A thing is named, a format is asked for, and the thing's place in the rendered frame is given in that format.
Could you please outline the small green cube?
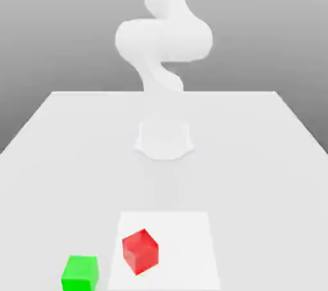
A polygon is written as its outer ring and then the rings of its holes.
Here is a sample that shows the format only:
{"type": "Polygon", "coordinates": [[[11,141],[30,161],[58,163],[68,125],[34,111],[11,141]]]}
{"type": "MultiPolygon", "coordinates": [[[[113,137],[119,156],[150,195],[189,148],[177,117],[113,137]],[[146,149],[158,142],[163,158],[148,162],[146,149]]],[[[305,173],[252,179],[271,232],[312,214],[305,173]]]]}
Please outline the small green cube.
{"type": "Polygon", "coordinates": [[[96,256],[69,256],[61,276],[63,291],[95,291],[98,280],[96,256]]]}

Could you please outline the small red cube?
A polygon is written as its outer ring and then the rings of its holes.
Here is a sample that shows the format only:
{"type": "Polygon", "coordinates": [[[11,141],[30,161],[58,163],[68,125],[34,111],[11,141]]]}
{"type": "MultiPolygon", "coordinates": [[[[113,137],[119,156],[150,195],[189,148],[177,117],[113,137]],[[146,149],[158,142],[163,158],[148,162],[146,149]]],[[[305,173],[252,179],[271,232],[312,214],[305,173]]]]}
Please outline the small red cube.
{"type": "Polygon", "coordinates": [[[159,245],[146,229],[123,238],[122,251],[136,276],[159,264],[159,245]]]}

